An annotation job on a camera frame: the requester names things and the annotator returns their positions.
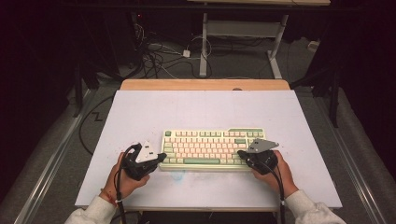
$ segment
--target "white sleeve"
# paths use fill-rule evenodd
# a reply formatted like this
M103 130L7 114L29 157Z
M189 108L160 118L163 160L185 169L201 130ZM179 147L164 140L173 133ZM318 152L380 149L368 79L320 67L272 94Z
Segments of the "white sleeve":
M294 214L296 224L342 223L345 221L334 214L324 203L314 203L305 192L298 190L286 200L286 205Z
M79 208L70 214L65 224L108 224L117 208L96 196L86 210Z

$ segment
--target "hand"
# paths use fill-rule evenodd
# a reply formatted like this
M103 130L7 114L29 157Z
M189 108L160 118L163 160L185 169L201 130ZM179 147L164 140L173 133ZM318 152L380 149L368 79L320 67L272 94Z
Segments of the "hand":
M120 169L120 164L123 154L124 153L121 152L117 164L115 164L111 169L111 172L107 178L106 185L103 188L104 192L102 191L102 193L99 194L101 198L107 201L108 201L108 196L105 194L105 192L108 193L108 195L111 196L113 200L117 199L117 192L116 192L116 187L114 186L114 180L116 180L117 183L117 176L118 176L117 171ZM125 174L125 171L122 170L120 176L120 192L122 199L128 197L135 189L145 186L148 181L149 181L149 175L145 175L141 180L137 181L129 177L127 174Z
M276 154L276 157L277 157L277 167L274 169L274 171L277 174L277 176L279 177L279 179L280 179L280 177L282 177L283 190L285 192L285 198L287 198L292 193L297 191L298 188L294 184L289 165L283 160L283 157L278 150L274 150L274 153ZM256 179L264 181L271 187L271 189L273 189L274 191L279 193L279 185L277 184L277 181L272 173L269 173L266 175L261 175L259 172L255 171L253 169L252 169L252 172L254 174L254 177L256 177Z

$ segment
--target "black handheld device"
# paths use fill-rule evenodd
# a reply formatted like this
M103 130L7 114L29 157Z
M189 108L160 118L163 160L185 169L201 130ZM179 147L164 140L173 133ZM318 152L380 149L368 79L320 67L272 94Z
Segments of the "black handheld device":
M149 142L133 145L134 152L128 153L122 162L122 169L134 180L141 180L143 176L154 172L158 163L166 158L165 153L155 154Z
M278 143L255 139L246 151L238 150L238 155L245 160L247 166L256 170L261 175L266 175L277 166L277 157L271 148L279 146Z

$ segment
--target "white tabletop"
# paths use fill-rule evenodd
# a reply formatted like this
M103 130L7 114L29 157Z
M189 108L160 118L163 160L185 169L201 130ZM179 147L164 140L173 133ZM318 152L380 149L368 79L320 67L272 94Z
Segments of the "white tabletop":
M81 186L85 207L105 185L121 151L137 142L160 152L163 130L264 128L289 163L296 185L315 202L342 207L294 91L118 91ZM126 209L275 211L278 196L251 172L216 173L158 168Z

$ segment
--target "computer keyboard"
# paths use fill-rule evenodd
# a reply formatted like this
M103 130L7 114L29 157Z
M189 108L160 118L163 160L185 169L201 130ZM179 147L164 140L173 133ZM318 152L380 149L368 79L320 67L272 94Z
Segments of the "computer keyboard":
M169 170L248 171L238 156L254 139L265 139L261 128L229 130L166 130L161 152L166 159L160 168Z

